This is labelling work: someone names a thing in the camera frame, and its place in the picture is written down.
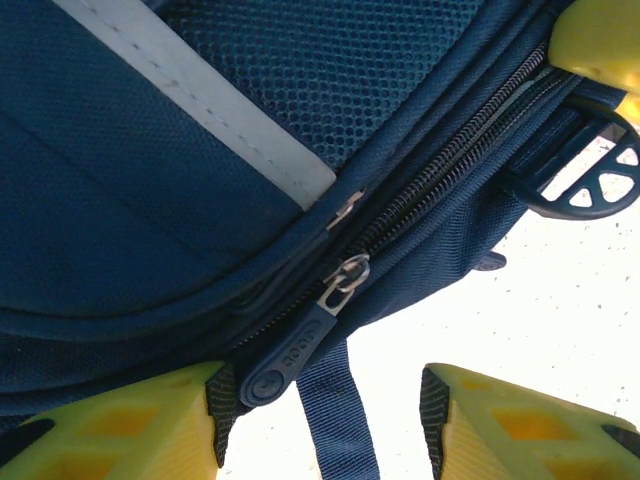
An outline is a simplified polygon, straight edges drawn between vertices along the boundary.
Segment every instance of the reflective strip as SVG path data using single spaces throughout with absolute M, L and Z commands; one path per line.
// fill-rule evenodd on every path
M 320 158 L 242 95 L 140 0 L 52 1 L 303 210 L 335 182 L 335 174 Z

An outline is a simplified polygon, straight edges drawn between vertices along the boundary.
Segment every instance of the backpack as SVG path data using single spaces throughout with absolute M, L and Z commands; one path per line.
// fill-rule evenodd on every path
M 638 177 L 615 161 L 640 145 L 625 92 L 549 63 L 579 3 L 4 1 L 0 430 L 224 360 L 234 416 L 298 380 L 336 447 L 318 412 L 364 417 L 351 333 L 501 267 L 527 209 L 597 219 L 640 194 L 598 187 Z

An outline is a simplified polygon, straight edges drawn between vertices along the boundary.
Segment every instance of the white speckled floor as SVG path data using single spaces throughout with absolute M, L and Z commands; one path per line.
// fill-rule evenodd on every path
M 594 143 L 568 174 L 592 163 Z M 620 193 L 613 182 L 607 193 Z M 509 264 L 467 278 L 350 339 L 383 479 L 431 478 L 420 373 L 451 363 L 640 425 L 640 205 L 572 223 L 528 213 L 496 248 Z M 319 479 L 295 389 L 241 418 L 224 480 Z

